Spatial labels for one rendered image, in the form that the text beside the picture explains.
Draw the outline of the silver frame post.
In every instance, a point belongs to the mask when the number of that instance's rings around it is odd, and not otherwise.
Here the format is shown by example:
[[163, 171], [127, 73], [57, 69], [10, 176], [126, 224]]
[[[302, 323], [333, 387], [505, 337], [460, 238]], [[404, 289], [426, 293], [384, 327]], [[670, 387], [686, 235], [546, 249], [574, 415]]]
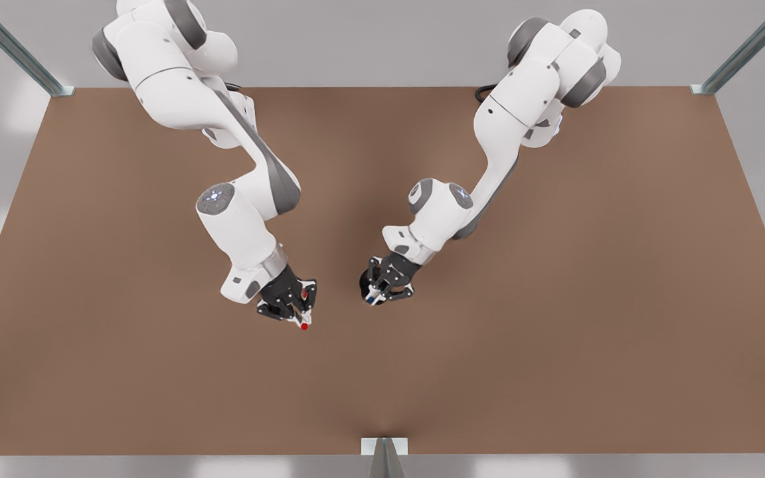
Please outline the silver frame post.
[[61, 84], [0, 22], [0, 49], [52, 98], [69, 97], [76, 88]]
[[702, 84], [689, 86], [693, 95], [714, 95], [765, 48], [765, 21], [714, 70]]
[[406, 478], [400, 457], [408, 454], [408, 438], [362, 438], [361, 455], [371, 456], [369, 478]]

